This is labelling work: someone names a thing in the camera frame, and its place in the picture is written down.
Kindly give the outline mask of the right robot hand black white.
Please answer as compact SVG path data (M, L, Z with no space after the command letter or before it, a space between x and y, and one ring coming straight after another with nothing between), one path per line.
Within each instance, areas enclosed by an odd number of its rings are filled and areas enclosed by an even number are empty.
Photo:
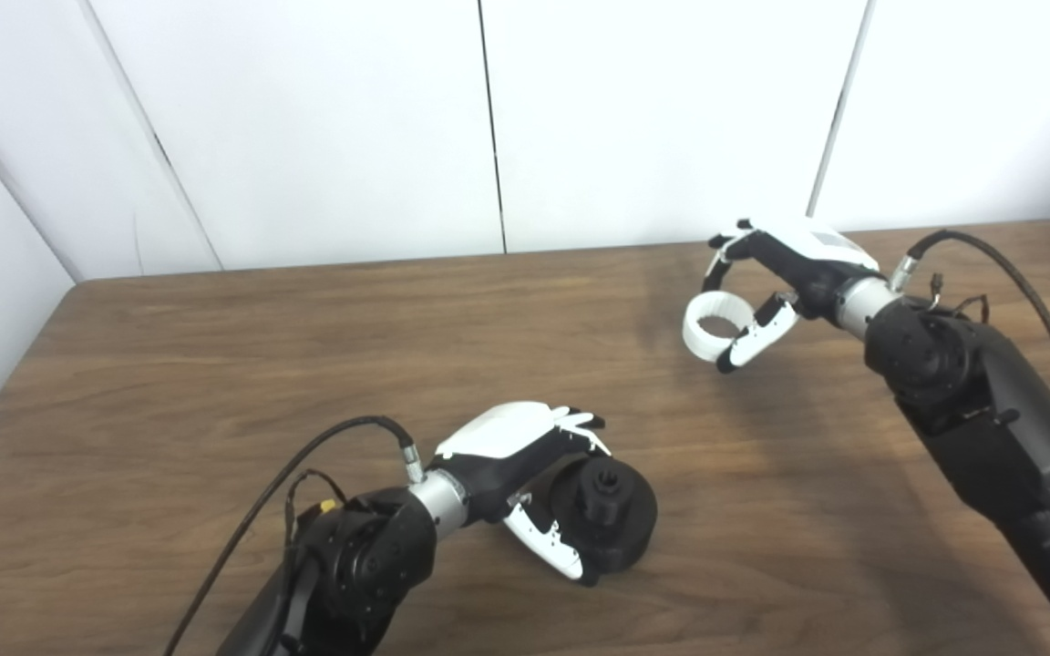
M866 251L824 224L741 219L707 245L714 256L700 294L689 303L684 337L689 350L722 374L743 368L800 319L837 323L850 288L884 278ZM788 290L754 310L722 290L726 274L739 261L766 267Z

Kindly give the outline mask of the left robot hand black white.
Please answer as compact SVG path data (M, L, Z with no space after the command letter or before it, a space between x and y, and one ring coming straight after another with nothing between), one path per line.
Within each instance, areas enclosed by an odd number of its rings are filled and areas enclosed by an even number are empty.
M540 559L583 587L598 573L567 544L550 511L526 488L566 456L609 457L598 415L534 400L494 406L443 440L411 486L445 539L476 522L503 524Z

